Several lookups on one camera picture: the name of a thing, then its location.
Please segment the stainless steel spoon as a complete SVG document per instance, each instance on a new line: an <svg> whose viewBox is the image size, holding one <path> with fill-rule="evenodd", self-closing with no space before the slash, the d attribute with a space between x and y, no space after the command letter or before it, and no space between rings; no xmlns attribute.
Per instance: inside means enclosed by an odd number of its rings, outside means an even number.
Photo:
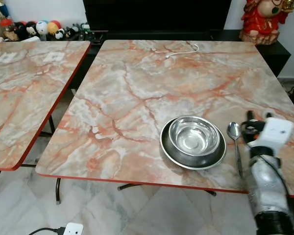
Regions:
<svg viewBox="0 0 294 235"><path fill-rule="evenodd" d="M236 159L237 170L239 173L239 177L242 179L244 174L243 174L243 163L241 161L241 155L240 155L240 150L238 146L238 139L240 137L239 124L236 122L230 122L227 127L227 134L233 141L233 145L235 148L235 159Z"/></svg>

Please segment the stainless steel bowl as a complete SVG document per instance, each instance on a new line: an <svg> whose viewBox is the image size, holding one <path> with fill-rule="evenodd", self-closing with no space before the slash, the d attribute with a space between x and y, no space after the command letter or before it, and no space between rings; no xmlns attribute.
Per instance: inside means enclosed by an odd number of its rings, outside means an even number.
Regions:
<svg viewBox="0 0 294 235"><path fill-rule="evenodd" d="M214 153L222 137L214 124L198 116L174 117L165 134L175 150L192 156Z"/></svg>

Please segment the stainless steel plate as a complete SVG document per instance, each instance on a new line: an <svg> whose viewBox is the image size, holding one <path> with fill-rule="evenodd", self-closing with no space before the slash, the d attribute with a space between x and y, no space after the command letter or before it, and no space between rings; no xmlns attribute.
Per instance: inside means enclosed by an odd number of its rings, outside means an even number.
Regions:
<svg viewBox="0 0 294 235"><path fill-rule="evenodd" d="M171 143L169 143L169 136L165 134L165 130L169 127L169 121L165 123L165 125L160 130L160 148L161 153L164 154L170 161L175 163L176 165L182 166L191 170L205 170L212 168L223 160L225 157L225 153L227 152L227 148L225 145L225 139L222 134L221 141L216 149L216 151L209 155L202 156L192 156L185 155L175 150Z"/></svg>

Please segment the red cartoon figurine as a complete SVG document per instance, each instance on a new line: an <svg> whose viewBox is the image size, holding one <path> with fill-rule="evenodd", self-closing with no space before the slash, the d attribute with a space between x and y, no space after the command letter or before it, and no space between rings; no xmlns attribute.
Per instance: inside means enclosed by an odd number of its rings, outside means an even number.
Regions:
<svg viewBox="0 0 294 235"><path fill-rule="evenodd" d="M274 44L279 36L279 24L284 24L293 10L294 0L246 0L241 40L256 45Z"/></svg>

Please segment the black television screen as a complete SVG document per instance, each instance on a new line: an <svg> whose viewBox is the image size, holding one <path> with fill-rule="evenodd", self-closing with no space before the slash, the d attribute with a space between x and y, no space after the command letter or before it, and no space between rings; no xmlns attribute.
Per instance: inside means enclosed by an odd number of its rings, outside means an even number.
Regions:
<svg viewBox="0 0 294 235"><path fill-rule="evenodd" d="M232 0L83 0L87 22L103 31L223 29Z"/></svg>

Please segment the white power adapter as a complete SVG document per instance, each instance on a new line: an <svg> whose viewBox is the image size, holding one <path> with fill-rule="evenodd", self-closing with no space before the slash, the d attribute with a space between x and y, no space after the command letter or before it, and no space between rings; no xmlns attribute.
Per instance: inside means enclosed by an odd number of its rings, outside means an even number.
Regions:
<svg viewBox="0 0 294 235"><path fill-rule="evenodd" d="M83 235L84 225L76 223L76 222L69 222L62 231L61 235Z"/></svg>

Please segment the white paper sticker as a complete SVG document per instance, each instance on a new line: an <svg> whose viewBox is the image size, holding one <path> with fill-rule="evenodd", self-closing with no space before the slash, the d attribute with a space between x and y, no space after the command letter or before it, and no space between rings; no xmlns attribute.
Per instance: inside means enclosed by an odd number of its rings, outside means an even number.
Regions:
<svg viewBox="0 0 294 235"><path fill-rule="evenodd" d="M54 61L63 61L65 55L66 54L63 52L50 52L50 53L47 53L43 61L45 63L54 62Z"/></svg>
<svg viewBox="0 0 294 235"><path fill-rule="evenodd" d="M0 63L10 63L18 53L3 53L0 56Z"/></svg>

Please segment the panda plush toy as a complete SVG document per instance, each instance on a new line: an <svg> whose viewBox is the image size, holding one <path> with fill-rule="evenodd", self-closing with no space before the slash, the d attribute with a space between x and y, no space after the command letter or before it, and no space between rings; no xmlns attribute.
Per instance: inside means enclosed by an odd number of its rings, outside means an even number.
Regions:
<svg viewBox="0 0 294 235"><path fill-rule="evenodd" d="M66 38L66 31L60 28L53 34L53 37L58 41L62 41Z"/></svg>

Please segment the red hat doll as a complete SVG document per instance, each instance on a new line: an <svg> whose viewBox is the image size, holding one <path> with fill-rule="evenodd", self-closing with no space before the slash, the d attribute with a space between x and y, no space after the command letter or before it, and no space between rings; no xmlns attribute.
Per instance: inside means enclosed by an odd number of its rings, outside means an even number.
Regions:
<svg viewBox="0 0 294 235"><path fill-rule="evenodd" d="M10 18L0 20L0 25L3 27L3 34L8 41L19 41L19 36L15 32L14 22Z"/></svg>

